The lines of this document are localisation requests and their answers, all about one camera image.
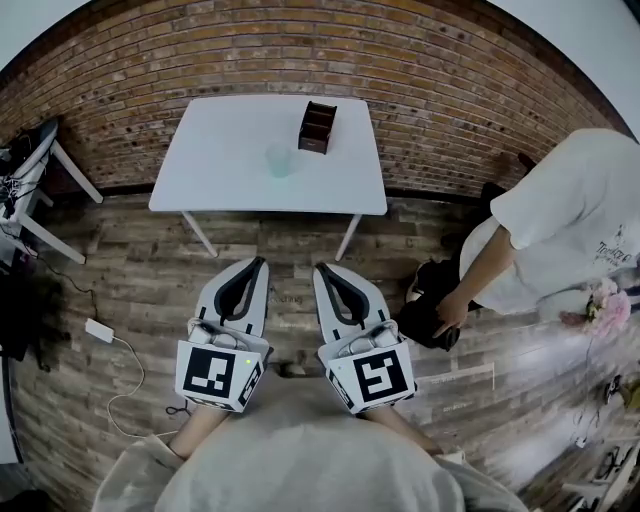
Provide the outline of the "black office chair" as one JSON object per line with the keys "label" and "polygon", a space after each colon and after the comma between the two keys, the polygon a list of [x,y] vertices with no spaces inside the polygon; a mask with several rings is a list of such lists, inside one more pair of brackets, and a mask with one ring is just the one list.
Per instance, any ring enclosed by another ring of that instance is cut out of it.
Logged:
{"label": "black office chair", "polygon": [[0,356],[21,362],[31,348],[39,369],[49,373],[41,342],[69,338],[47,321],[58,315],[61,298],[62,287],[54,280],[0,275]]}

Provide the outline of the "pink flower bouquet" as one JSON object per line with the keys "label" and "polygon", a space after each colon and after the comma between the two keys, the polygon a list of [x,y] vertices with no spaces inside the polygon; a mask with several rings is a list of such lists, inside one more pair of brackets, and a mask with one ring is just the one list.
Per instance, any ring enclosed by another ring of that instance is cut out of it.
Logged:
{"label": "pink flower bouquet", "polygon": [[576,311],[561,310],[559,319],[566,325],[581,328],[592,338],[605,338],[620,331],[631,315],[631,302],[627,293],[612,279],[603,278],[597,284],[580,290]]}

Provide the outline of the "person's left forearm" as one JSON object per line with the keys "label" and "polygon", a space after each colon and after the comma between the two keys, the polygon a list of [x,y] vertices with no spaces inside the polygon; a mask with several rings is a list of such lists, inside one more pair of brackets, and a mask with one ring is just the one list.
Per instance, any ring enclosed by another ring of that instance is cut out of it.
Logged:
{"label": "person's left forearm", "polygon": [[198,406],[171,439],[169,449],[182,460],[187,460],[229,414],[224,409]]}

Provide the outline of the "person's right forearm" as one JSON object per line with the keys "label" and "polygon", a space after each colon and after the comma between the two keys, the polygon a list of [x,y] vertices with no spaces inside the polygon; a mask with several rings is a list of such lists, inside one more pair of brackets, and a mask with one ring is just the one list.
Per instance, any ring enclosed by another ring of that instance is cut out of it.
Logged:
{"label": "person's right forearm", "polygon": [[378,407],[361,412],[360,416],[365,420],[378,423],[398,435],[413,441],[429,455],[443,454],[443,450],[430,437],[409,423],[392,406]]}

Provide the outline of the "person's grey shirt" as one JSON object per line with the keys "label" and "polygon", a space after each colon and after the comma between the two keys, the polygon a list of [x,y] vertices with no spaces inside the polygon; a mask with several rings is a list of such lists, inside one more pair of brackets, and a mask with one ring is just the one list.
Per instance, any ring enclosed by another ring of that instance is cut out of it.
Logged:
{"label": "person's grey shirt", "polygon": [[187,460],[170,441],[125,449],[91,512],[528,512],[469,463],[349,414],[321,378],[268,372]]}

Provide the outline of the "white cluttered desk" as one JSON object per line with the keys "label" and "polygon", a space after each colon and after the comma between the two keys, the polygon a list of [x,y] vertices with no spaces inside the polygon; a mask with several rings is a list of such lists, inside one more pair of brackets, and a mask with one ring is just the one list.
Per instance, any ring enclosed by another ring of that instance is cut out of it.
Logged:
{"label": "white cluttered desk", "polygon": [[640,482],[640,435],[604,438],[596,444],[600,458],[580,482],[564,482],[572,503],[567,512],[613,512]]}

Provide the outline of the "brown wooden desk organizer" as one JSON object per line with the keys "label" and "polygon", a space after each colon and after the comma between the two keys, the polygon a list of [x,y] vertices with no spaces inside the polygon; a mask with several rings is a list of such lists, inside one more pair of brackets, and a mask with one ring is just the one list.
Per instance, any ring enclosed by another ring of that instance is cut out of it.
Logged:
{"label": "brown wooden desk organizer", "polygon": [[309,101],[298,134],[298,149],[326,154],[336,112],[336,106]]}

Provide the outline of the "white side table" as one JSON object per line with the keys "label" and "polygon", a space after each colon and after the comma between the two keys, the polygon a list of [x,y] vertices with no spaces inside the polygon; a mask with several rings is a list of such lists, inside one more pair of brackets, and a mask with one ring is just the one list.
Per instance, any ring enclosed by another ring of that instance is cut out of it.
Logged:
{"label": "white side table", "polygon": [[22,229],[35,235],[40,241],[58,251],[70,260],[84,264],[86,257],[50,233],[40,225],[32,213],[38,201],[48,207],[53,200],[40,187],[46,166],[51,158],[56,159],[70,177],[97,204],[103,196],[76,166],[71,157],[58,142],[59,121],[51,119],[38,128],[35,148],[25,161],[12,173],[0,180],[0,239],[4,239],[27,255],[37,256],[20,239]]}

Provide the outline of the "green textured glass cup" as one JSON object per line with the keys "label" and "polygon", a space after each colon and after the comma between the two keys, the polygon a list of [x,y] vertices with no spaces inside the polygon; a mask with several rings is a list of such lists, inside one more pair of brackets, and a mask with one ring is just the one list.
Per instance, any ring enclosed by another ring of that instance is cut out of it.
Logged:
{"label": "green textured glass cup", "polygon": [[272,143],[265,150],[268,170],[275,178],[284,178],[293,172],[293,152],[282,143]]}

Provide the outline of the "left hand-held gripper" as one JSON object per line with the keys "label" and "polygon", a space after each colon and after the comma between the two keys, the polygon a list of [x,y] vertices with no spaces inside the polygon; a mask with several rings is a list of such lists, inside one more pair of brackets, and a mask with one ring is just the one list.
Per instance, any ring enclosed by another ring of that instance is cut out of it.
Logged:
{"label": "left hand-held gripper", "polygon": [[177,394],[200,406],[245,410],[272,352],[265,339],[254,336],[264,330],[268,293],[265,259],[234,263],[204,286],[195,308],[198,319],[188,338],[178,342]]}

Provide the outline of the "white table leg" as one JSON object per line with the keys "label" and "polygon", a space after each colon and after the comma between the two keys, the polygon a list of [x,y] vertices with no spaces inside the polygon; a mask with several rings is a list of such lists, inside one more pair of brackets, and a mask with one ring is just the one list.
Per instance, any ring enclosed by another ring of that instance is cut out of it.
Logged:
{"label": "white table leg", "polygon": [[217,250],[213,247],[213,245],[211,244],[208,237],[206,236],[204,231],[201,229],[199,223],[196,221],[193,215],[188,211],[182,211],[182,215],[186,220],[186,222],[189,224],[189,226],[192,228],[196,236],[199,238],[201,243],[204,245],[209,255],[213,258],[217,258],[218,257]]}
{"label": "white table leg", "polygon": [[350,223],[349,223],[349,225],[348,225],[348,227],[347,227],[347,229],[346,229],[346,231],[344,233],[344,236],[342,238],[341,244],[340,244],[340,246],[339,246],[339,248],[338,248],[338,250],[336,252],[336,255],[334,257],[334,260],[336,262],[339,262],[339,261],[342,260],[344,254],[345,254],[345,252],[346,252],[346,250],[347,250],[347,248],[349,246],[349,243],[350,243],[350,241],[351,241],[351,239],[352,239],[352,237],[353,237],[353,235],[354,235],[354,233],[355,233],[355,231],[356,231],[356,229],[358,227],[358,224],[359,224],[360,220],[361,220],[361,215],[360,214],[354,214],[352,216],[351,221],[350,221]]}

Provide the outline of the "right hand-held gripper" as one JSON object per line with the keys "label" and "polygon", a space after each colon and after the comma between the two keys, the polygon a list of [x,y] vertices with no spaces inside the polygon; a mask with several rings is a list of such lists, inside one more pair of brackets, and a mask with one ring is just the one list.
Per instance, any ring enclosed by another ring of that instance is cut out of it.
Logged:
{"label": "right hand-held gripper", "polygon": [[417,384],[409,346],[400,339],[397,324],[386,321],[389,308],[378,287],[348,268],[326,263],[315,266],[313,284],[327,343],[318,357],[349,412],[356,415],[413,397]]}

